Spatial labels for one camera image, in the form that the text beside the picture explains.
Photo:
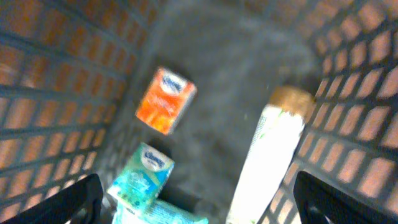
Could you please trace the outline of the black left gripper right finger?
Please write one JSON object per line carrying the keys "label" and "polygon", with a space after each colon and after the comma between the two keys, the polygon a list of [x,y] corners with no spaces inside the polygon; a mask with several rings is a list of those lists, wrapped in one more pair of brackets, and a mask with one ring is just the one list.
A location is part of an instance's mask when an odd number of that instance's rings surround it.
{"label": "black left gripper right finger", "polygon": [[304,224],[397,223],[396,217],[355,200],[305,171],[296,176],[294,199]]}

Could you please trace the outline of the white tube brown cap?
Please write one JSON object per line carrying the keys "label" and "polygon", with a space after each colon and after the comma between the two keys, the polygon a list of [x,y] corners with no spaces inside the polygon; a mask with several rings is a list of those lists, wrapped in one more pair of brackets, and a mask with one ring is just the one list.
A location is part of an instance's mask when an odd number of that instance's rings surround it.
{"label": "white tube brown cap", "polygon": [[313,106],[313,95],[278,86],[263,108],[234,191],[226,223],[257,223],[278,191]]}

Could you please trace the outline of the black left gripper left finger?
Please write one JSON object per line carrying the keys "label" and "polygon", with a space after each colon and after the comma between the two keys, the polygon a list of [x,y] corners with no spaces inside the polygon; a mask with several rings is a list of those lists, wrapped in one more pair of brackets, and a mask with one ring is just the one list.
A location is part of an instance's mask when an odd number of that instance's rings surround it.
{"label": "black left gripper left finger", "polygon": [[98,174],[90,174],[5,223],[99,223],[103,188]]}

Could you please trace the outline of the teal Kleenex tissue pack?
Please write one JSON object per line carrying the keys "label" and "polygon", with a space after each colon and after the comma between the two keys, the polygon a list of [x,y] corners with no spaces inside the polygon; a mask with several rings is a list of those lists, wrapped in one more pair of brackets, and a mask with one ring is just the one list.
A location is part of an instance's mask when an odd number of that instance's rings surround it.
{"label": "teal Kleenex tissue pack", "polygon": [[133,213],[146,211],[160,194],[175,162],[146,143],[140,143],[107,190]]}

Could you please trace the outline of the teal wet wipes packet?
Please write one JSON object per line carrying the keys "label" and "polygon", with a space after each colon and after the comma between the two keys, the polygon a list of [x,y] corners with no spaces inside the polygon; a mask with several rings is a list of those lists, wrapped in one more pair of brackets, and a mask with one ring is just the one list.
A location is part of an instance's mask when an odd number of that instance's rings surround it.
{"label": "teal wet wipes packet", "polygon": [[118,203],[112,224],[209,224],[206,217],[194,215],[163,200],[156,200],[143,212]]}

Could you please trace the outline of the orange Kleenex tissue pack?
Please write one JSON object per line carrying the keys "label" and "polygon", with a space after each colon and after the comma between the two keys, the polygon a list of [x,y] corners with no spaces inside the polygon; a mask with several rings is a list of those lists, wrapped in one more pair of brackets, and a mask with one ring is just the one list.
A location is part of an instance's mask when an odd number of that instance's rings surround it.
{"label": "orange Kleenex tissue pack", "polygon": [[136,110],[150,128],[171,134],[197,93],[195,84],[165,67],[158,67]]}

